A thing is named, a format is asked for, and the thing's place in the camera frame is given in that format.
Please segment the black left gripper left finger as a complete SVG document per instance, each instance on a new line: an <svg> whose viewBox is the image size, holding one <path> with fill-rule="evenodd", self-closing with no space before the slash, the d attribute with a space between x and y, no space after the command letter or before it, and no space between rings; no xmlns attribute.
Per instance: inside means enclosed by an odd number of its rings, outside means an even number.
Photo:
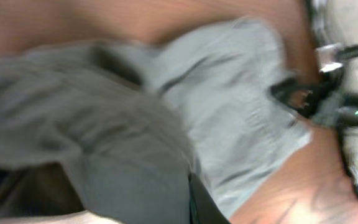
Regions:
<svg viewBox="0 0 358 224"><path fill-rule="evenodd" d="M0 218L49 217L84 210L58 164L0 170Z"/></svg>

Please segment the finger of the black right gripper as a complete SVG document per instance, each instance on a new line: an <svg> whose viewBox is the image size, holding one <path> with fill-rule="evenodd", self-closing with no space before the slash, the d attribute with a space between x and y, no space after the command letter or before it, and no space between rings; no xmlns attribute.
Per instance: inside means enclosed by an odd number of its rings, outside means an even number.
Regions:
<svg viewBox="0 0 358 224"><path fill-rule="evenodd" d="M331 82L301 83L296 78L287 78L270 87L270 93L279 101L290 101L293 96L300 94L303 97L313 94L325 94L333 88Z"/></svg>
<svg viewBox="0 0 358 224"><path fill-rule="evenodd" d="M311 118L316 114L322 102L323 99L316 96L291 96L287 99L287 106L301 116Z"/></svg>

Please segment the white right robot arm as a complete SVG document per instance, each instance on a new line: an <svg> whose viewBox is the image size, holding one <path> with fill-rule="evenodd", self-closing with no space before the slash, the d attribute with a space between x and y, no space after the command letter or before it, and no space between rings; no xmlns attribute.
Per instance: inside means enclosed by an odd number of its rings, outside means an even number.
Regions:
<svg viewBox="0 0 358 224"><path fill-rule="evenodd" d="M358 70L330 72L323 82L299 83L295 77L271 87L272 96L315 125L333 128L358 198Z"/></svg>

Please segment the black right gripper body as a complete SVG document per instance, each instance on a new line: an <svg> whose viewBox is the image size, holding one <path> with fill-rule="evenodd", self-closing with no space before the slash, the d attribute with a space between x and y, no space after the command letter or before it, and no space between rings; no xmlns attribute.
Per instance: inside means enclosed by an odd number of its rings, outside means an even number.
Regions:
<svg viewBox="0 0 358 224"><path fill-rule="evenodd" d="M358 127L358 69L344 69L312 121L327 127Z"/></svg>

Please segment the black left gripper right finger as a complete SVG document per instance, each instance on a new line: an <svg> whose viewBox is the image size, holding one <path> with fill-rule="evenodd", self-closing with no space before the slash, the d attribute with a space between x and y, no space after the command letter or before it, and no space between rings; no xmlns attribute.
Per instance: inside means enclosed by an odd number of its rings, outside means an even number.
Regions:
<svg viewBox="0 0 358 224"><path fill-rule="evenodd" d="M200 178L190 173L188 176L190 190L191 224L230 224L220 212Z"/></svg>

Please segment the grey shorts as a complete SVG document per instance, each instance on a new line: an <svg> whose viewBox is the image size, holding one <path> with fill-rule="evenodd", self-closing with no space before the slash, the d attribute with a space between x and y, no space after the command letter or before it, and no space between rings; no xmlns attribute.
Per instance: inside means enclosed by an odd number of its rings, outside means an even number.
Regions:
<svg viewBox="0 0 358 224"><path fill-rule="evenodd" d="M0 223L189 223L196 174L229 218L310 131L271 96L291 77L261 22L154 47L92 41L0 57L0 170L58 164L84 206Z"/></svg>

